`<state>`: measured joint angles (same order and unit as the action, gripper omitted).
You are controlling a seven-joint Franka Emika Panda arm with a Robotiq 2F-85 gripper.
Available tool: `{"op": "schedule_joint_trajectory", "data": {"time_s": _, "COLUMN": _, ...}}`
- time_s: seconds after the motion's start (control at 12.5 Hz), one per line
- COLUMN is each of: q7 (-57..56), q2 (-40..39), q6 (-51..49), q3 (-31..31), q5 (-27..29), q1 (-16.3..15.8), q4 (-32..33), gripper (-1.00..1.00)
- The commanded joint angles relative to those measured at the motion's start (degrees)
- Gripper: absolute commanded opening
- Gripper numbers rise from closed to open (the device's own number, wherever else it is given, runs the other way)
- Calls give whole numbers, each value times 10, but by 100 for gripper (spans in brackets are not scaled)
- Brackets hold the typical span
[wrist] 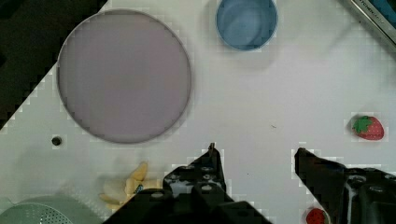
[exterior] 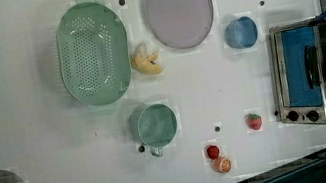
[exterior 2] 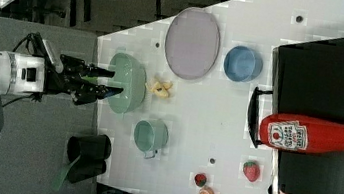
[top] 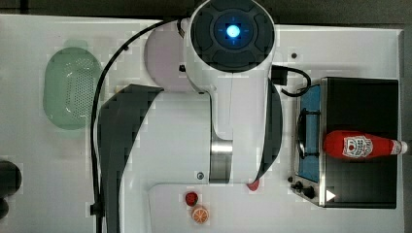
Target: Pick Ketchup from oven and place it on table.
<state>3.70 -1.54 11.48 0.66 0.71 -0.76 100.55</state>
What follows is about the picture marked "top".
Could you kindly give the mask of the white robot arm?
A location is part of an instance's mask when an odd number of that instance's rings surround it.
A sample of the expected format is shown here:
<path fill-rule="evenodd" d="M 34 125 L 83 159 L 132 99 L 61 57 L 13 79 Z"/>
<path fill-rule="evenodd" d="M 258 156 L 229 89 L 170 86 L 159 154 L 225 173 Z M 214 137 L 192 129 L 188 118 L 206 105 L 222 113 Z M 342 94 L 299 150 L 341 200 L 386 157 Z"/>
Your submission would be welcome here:
<path fill-rule="evenodd" d="M 184 36 L 191 89 L 130 84 L 101 107 L 107 233 L 152 233 L 149 192 L 158 184 L 263 176 L 282 143 L 274 50 L 273 19 L 255 0 L 205 0 Z"/>

